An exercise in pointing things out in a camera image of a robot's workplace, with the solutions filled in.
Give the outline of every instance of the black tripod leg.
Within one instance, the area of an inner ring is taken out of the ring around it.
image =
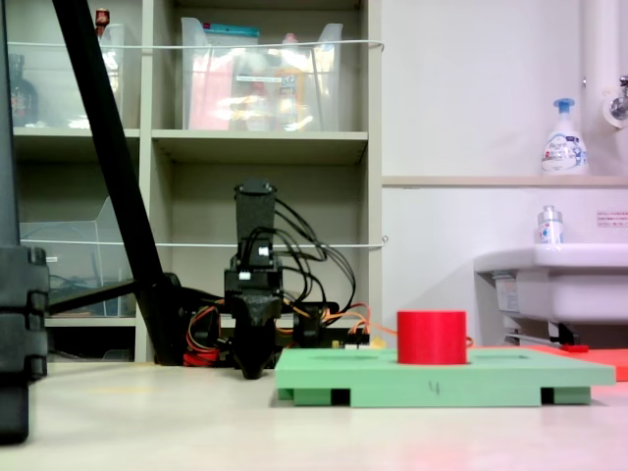
[[[179,289],[164,275],[159,262],[87,1],[53,3],[131,271],[144,287],[136,296],[155,355],[159,363],[181,365],[186,326],[179,314]]]
[[[0,2],[0,444],[28,437],[28,385],[46,374],[45,254],[20,247],[5,2]]]

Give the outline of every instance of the clear plastic bin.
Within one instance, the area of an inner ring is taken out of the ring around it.
[[[211,47],[202,24],[182,19],[183,128],[339,131],[340,46]],[[338,41],[327,25],[319,42]]]
[[[109,198],[95,221],[21,223],[20,234],[23,245],[41,247],[46,251],[51,301],[132,279],[129,260],[124,246],[121,245],[122,237]],[[135,315],[135,300],[132,295],[121,296],[62,315],[131,317]]]
[[[139,125],[138,49],[124,25],[109,25],[101,49],[125,128]],[[9,45],[9,75],[16,127],[89,129],[70,56],[65,48]]]

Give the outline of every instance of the green foam base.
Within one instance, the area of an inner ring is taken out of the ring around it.
[[[589,404],[614,385],[610,366],[531,349],[468,350],[468,364],[400,365],[396,350],[287,349],[275,369],[279,400],[353,407]]]

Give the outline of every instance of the white floor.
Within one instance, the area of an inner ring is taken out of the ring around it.
[[[628,470],[628,383],[591,406],[352,410],[278,405],[272,374],[51,369],[2,471]]]

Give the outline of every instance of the faucet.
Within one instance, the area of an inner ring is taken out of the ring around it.
[[[619,86],[623,96],[612,100],[610,114],[615,120],[624,121],[628,119],[628,76],[619,78]]]

